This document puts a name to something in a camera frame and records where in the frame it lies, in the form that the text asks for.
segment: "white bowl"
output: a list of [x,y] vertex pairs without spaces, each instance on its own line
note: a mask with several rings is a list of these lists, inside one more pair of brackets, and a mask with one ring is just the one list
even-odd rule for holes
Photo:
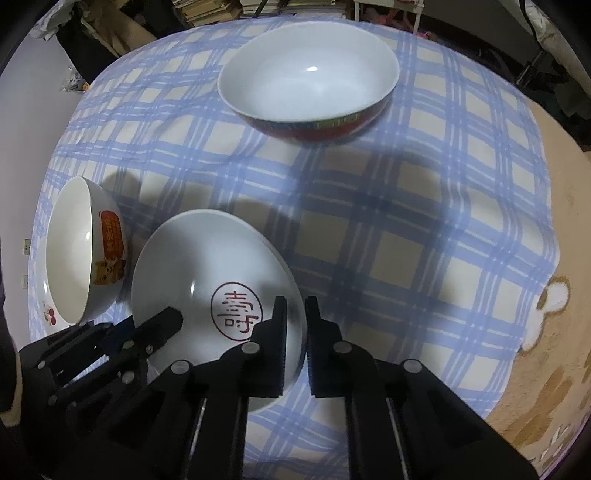
[[316,141],[350,133],[387,104],[398,59],[377,36],[338,22],[302,22],[263,33],[224,65],[217,89],[254,128]]
[[70,325],[60,317],[55,307],[55,302],[51,298],[49,287],[47,285],[47,274],[45,271],[47,238],[43,237],[37,244],[37,256],[35,258],[35,294],[37,303],[43,316],[43,326],[48,335],[59,332]]
[[[246,222],[216,210],[191,210],[162,224],[139,255],[132,311],[136,327],[168,306],[183,314],[181,331],[149,358],[161,373],[179,359],[193,365],[216,360],[247,341],[255,324],[271,318],[277,295],[288,307],[287,391],[304,361],[304,304],[281,256]],[[253,398],[249,410],[272,402]]]
[[93,319],[117,298],[127,247],[113,198],[83,177],[70,179],[57,197],[47,229],[47,285],[67,323]]

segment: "bowl with cartoon cat print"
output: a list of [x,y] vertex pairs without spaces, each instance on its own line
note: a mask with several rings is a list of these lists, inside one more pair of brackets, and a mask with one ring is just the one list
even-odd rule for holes
[[47,229],[47,287],[54,311],[70,325],[96,318],[117,298],[127,268],[117,204],[100,185],[70,179]]

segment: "red circle on bowl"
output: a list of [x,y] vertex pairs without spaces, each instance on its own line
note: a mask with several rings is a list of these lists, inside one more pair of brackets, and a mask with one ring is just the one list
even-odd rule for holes
[[243,283],[222,283],[213,292],[209,312],[217,331],[235,342],[246,342],[252,329],[263,320],[261,301]]

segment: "stack of books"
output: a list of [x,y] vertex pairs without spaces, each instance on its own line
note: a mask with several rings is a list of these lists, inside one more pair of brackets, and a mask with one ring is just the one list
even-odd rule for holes
[[[261,0],[240,0],[240,3],[242,4],[244,16],[251,17],[255,14]],[[282,0],[268,0],[261,11],[261,16],[277,15],[284,4],[285,1]]]
[[242,14],[235,0],[173,0],[173,5],[192,27],[235,20]]
[[331,17],[344,17],[345,2],[337,0],[289,0],[281,13],[285,15],[326,14]]

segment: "white plate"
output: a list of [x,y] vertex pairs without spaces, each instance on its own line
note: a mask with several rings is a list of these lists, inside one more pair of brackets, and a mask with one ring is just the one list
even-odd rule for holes
[[[271,318],[275,296],[287,299],[284,392],[304,361],[306,315],[296,282],[273,246],[246,222],[217,210],[191,210],[164,222],[139,255],[132,283],[134,323],[168,306],[183,314],[181,331],[150,357],[158,372],[185,359],[218,359]],[[249,411],[266,407],[253,398]]]
[[51,335],[52,333],[68,328],[70,325],[57,313],[56,305],[53,303],[49,288],[47,287],[47,273],[45,269],[46,242],[47,237],[44,236],[39,240],[39,244],[37,245],[35,257],[35,294],[37,295],[37,303],[41,310],[45,332]]

